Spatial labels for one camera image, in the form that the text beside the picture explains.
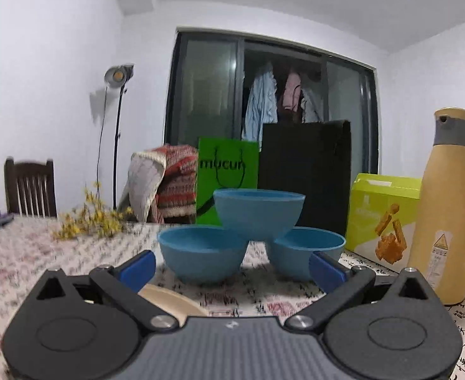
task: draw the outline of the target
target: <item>gray bottle band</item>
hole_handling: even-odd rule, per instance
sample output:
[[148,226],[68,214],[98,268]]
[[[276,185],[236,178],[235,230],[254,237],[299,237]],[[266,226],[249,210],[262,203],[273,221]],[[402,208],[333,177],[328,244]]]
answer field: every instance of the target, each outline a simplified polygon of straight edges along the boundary
[[437,117],[437,129],[434,133],[433,145],[441,144],[465,147],[465,120],[447,115]]

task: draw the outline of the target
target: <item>stacked bowls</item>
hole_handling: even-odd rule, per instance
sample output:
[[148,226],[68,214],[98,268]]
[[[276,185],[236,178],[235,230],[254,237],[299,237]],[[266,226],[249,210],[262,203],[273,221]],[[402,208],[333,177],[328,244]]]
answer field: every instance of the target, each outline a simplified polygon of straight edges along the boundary
[[305,196],[275,190],[220,189],[213,193],[223,227],[187,225],[164,230],[158,240],[167,266],[184,281],[213,284],[237,273],[248,242],[264,241],[275,269],[309,281],[309,258],[325,250],[339,259],[345,239],[330,231],[294,227]]

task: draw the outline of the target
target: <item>floor lamp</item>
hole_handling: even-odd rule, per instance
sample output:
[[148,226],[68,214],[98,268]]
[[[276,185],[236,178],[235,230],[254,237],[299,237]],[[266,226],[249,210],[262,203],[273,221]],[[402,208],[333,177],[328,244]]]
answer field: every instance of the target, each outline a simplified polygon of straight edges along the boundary
[[118,139],[120,134],[120,110],[122,109],[122,97],[125,84],[134,75],[134,64],[124,64],[122,66],[111,67],[104,75],[104,81],[111,88],[120,89],[120,98],[118,100],[118,115],[116,116],[116,132],[114,135],[114,158],[113,158],[113,210],[116,210],[116,158],[118,155]]

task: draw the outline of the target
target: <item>green box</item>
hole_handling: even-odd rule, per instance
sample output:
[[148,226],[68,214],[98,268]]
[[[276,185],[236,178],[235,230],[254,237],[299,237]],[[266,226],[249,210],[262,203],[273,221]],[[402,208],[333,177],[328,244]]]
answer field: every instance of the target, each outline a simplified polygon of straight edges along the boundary
[[421,180],[360,173],[350,192],[345,248],[397,271],[406,267]]
[[213,191],[220,188],[257,188],[257,142],[200,138],[197,178],[197,224],[222,225]]

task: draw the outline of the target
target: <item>wooden chair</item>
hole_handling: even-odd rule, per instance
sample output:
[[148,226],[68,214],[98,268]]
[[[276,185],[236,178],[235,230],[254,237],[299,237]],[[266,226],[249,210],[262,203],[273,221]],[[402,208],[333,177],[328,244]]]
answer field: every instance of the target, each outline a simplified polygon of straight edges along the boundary
[[8,212],[39,217],[56,217],[53,160],[14,163],[8,157],[4,165],[5,199]]

